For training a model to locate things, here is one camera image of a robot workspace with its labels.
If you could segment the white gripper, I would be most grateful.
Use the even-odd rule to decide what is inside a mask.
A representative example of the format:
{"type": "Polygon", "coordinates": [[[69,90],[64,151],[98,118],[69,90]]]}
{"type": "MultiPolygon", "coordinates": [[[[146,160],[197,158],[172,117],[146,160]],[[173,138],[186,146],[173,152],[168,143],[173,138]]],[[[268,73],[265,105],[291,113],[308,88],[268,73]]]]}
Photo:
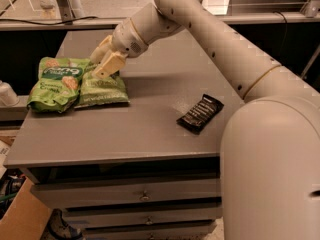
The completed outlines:
{"type": "Polygon", "coordinates": [[[148,45],[128,18],[118,24],[112,36],[108,35],[90,55],[90,61],[96,64],[92,75],[98,79],[107,78],[125,66],[126,57],[139,57],[147,49],[148,45]],[[112,44],[119,52],[113,52],[112,44]]]}

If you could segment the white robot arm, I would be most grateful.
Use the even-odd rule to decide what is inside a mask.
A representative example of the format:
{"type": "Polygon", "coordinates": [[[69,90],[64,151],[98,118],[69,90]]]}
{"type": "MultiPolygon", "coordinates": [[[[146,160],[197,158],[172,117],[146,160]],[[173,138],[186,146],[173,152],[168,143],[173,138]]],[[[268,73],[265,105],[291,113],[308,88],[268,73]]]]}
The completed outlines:
{"type": "Polygon", "coordinates": [[[320,240],[320,95],[199,0],[154,0],[90,59],[99,78],[187,29],[243,100],[220,146],[225,240],[320,240]]]}

